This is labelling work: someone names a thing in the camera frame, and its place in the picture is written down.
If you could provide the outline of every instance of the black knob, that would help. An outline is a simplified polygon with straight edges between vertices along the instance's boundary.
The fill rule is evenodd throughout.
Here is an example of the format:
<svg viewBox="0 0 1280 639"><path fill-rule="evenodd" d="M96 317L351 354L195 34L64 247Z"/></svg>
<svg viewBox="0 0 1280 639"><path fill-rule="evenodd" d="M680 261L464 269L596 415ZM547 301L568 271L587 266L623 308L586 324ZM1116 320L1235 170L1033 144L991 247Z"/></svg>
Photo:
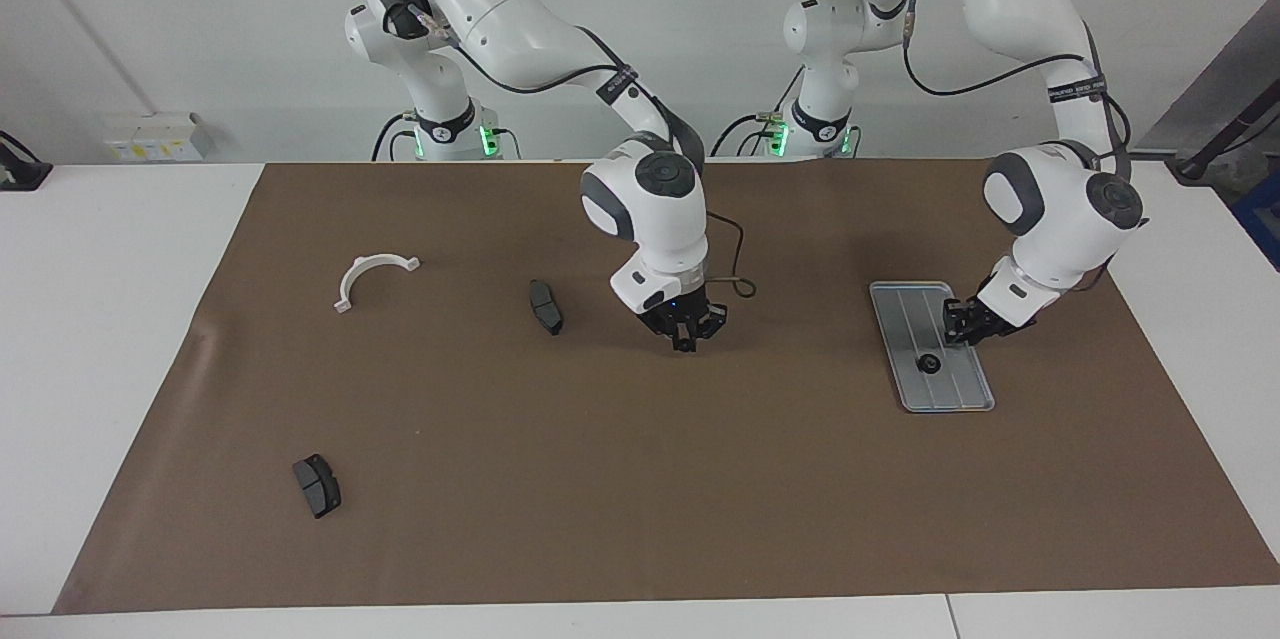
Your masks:
<svg viewBox="0 0 1280 639"><path fill-rule="evenodd" d="M915 361L915 368L924 374L937 374L942 371L942 360L933 355L924 355Z"/></svg>
<svg viewBox="0 0 1280 639"><path fill-rule="evenodd" d="M1106 219L1123 232L1142 224L1142 197L1133 184L1115 174L1093 174L1085 183L1089 204L1098 216Z"/></svg>
<svg viewBox="0 0 1280 639"><path fill-rule="evenodd" d="M659 151L636 165L636 181L644 191L659 197L682 198L694 191L694 165L677 152Z"/></svg>

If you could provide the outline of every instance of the black cable clip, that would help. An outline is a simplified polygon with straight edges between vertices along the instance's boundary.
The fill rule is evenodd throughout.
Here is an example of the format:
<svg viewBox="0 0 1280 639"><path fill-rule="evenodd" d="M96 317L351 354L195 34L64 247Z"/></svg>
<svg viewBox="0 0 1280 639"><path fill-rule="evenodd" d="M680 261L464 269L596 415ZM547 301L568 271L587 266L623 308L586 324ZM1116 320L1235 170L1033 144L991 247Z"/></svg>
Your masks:
<svg viewBox="0 0 1280 639"><path fill-rule="evenodd" d="M635 85L636 79L640 79L639 70L632 69L630 64L623 64L618 68L618 73L613 74L612 79L608 79L603 87L595 90L595 95L603 102L607 102L607 105L613 106L613 102L618 101L622 92L626 92L627 87Z"/></svg>
<svg viewBox="0 0 1280 639"><path fill-rule="evenodd" d="M1050 87L1048 101L1064 102L1074 99L1102 96L1105 93L1107 93L1107 78L1103 74L1097 74L1097 77L1091 79L1079 79L1079 82L1062 85L1061 87Z"/></svg>

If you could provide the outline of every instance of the white table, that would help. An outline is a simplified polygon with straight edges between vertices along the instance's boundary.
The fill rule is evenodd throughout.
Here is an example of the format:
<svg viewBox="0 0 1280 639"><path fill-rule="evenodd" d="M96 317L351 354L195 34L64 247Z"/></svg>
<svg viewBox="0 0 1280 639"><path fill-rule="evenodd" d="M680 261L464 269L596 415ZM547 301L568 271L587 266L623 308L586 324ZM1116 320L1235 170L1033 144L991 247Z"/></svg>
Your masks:
<svg viewBox="0 0 1280 639"><path fill-rule="evenodd" d="M0 193L0 615L52 607L260 172L60 168ZM1280 275L1208 190L1135 183L1153 220L1112 274L1280 553ZM1280 588L0 619L4 639L357 633L1272 639Z"/></svg>

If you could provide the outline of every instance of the gray panel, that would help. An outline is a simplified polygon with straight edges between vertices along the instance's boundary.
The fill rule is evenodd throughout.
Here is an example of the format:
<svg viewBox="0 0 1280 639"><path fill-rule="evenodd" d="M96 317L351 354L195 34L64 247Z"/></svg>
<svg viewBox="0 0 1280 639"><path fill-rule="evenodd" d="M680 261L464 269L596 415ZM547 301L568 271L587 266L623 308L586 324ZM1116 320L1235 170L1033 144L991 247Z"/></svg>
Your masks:
<svg viewBox="0 0 1280 639"><path fill-rule="evenodd" d="M1267 0L1135 146L1176 151L1184 158L1199 151L1276 79L1280 67L1276 37L1280 37L1280 0ZM1280 151L1280 132L1268 132L1256 147L1263 152Z"/></svg>
<svg viewBox="0 0 1280 639"><path fill-rule="evenodd" d="M872 302L884 337L899 397L908 411L950 414L991 411L987 375L973 347L947 346L942 337L942 302L955 296L940 282L877 282ZM919 369L920 357L933 355L942 362L937 374Z"/></svg>

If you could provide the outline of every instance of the black clamp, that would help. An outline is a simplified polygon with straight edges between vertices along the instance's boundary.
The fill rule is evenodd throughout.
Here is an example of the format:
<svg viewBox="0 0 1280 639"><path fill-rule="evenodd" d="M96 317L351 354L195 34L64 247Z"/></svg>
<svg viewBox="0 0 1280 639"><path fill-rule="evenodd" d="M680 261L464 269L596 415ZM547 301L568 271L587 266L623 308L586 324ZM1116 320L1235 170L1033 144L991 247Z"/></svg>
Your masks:
<svg viewBox="0 0 1280 639"><path fill-rule="evenodd" d="M467 101L467 110L449 120L430 120L421 114L417 115L417 125L431 137L435 143L453 143L466 132L476 118L475 101Z"/></svg>
<svg viewBox="0 0 1280 639"><path fill-rule="evenodd" d="M696 352L698 341L710 339L728 320L728 307L710 303L707 287L671 301L663 301L660 292L655 298L657 302L646 305L640 321L654 334L671 337L671 348L677 352Z"/></svg>
<svg viewBox="0 0 1280 639"><path fill-rule="evenodd" d="M1015 327L974 297L966 302L960 300L942 302L942 323L946 325L947 346L969 344L977 347L983 339L1016 334L1034 325L1036 320L1029 320L1023 327Z"/></svg>
<svg viewBox="0 0 1280 639"><path fill-rule="evenodd" d="M850 114L846 114L844 119L822 120L800 109L800 100L796 100L791 105L791 117L795 117L796 124L800 124L801 129L813 134L814 141L819 143L836 141L836 138L840 137L840 133L845 131L845 127L849 125Z"/></svg>

